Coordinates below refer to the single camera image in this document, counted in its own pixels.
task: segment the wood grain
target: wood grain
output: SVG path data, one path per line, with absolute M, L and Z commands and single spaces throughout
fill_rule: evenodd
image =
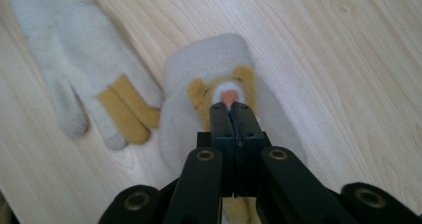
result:
M 422 0 L 98 1 L 161 85 L 177 49 L 243 35 L 324 185 L 367 182 L 422 213 Z M 0 64 L 0 189 L 23 223 L 95 223 L 124 188 L 171 179 L 157 133 L 111 152 L 94 126 L 59 131 L 8 0 Z

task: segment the metal screw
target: metal screw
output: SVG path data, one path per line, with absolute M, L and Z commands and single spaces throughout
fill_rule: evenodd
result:
M 149 195 L 144 191 L 136 191 L 124 200 L 124 207 L 129 211 L 137 211 L 148 205 Z
M 202 161 L 209 161 L 214 158 L 214 152 L 208 150 L 200 151 L 196 154 L 196 158 Z
M 284 151 L 281 151 L 281 150 L 277 150 L 277 149 L 274 149 L 274 150 L 271 150 L 270 152 L 269 152 L 269 155 L 273 158 L 273 159 L 276 159 L 276 160 L 284 160 L 284 159 L 286 159 L 286 158 L 288 158 L 289 156 L 284 152 Z
M 359 201 L 373 208 L 381 208 L 386 204 L 386 201 L 382 196 L 366 188 L 358 188 L 354 191 L 354 195 Z

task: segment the white glove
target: white glove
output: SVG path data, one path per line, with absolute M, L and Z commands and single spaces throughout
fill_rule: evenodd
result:
M 158 126 L 161 89 L 93 1 L 11 4 L 63 132 L 86 131 L 82 101 L 108 148 L 146 142 Z

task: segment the glove finger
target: glove finger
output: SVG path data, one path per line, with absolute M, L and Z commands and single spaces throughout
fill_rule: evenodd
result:
M 69 82 L 54 73 L 44 73 L 59 127 L 68 136 L 85 133 L 88 118 Z
M 137 93 L 126 76 L 120 76 L 111 85 L 111 88 L 145 126 L 158 127 L 159 109 L 150 107 Z
M 130 143 L 145 143 L 151 133 L 134 115 L 113 89 L 106 89 L 98 96 L 109 116 L 123 137 Z

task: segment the wooden surface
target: wooden surface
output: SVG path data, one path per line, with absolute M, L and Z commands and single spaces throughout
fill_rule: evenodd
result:
M 324 185 L 367 182 L 422 212 L 422 0 L 99 2 L 161 85 L 177 49 L 243 35 Z M 7 0 L 0 65 L 0 189 L 23 223 L 96 223 L 126 187 L 169 181 L 157 133 L 112 152 L 94 127 L 60 132 Z

